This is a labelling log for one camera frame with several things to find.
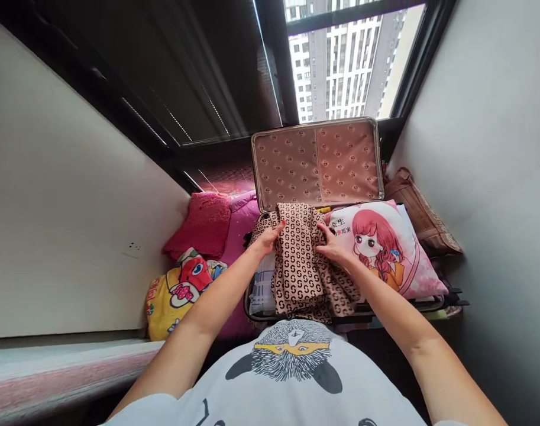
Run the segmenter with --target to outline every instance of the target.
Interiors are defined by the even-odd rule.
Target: suitcase lid
[[[378,123],[374,118],[323,121],[252,136],[258,207],[279,202],[316,208],[384,198]]]

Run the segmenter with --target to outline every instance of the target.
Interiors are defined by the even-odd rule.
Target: open suitcase
[[[373,118],[319,122],[259,132],[252,136],[254,178],[260,218],[277,203],[306,203],[315,208],[350,206],[384,199],[378,125]],[[250,314],[254,279],[244,294],[244,310],[256,322],[273,322],[285,316]],[[410,300],[421,312],[458,304],[457,289],[448,296]],[[367,303],[355,313],[333,317],[333,324],[370,321]]]

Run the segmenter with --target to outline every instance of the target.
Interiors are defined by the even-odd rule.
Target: cartoon pillow
[[[150,338],[165,340],[213,279],[226,269],[225,263],[207,262],[193,248],[184,252],[176,267],[156,278],[147,292],[145,312]]]
[[[345,207],[324,220],[350,253],[406,299],[447,294],[394,201]]]

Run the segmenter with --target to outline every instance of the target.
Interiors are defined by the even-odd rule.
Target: black frame
[[[287,37],[332,25],[425,4],[391,117],[379,121],[381,158],[388,162],[396,147],[429,65],[437,51],[456,0],[376,0],[340,11],[314,15],[286,24],[282,2],[257,0],[260,26],[271,44],[283,89],[284,127],[299,123]],[[31,0],[0,2],[0,23],[47,63],[122,133],[165,170],[187,192],[201,188],[185,168],[207,159],[210,165],[251,163],[250,136],[234,140],[182,145],[160,124],[135,93],[118,78],[78,32],[54,9]]]

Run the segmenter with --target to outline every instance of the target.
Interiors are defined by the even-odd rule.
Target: red hair
[[[390,262],[396,261],[396,256],[394,256],[392,250],[399,253],[400,262],[405,259],[400,243],[394,235],[394,231],[388,221],[375,211],[369,209],[361,210],[354,215],[353,234],[355,236],[367,235],[369,237],[376,235],[378,243],[383,249],[376,255],[374,267],[378,271],[380,278],[384,282],[387,282],[388,273],[390,272]],[[358,255],[358,259],[364,263],[366,267],[370,267],[368,257],[363,256],[357,251],[357,243],[354,243],[353,253]]]

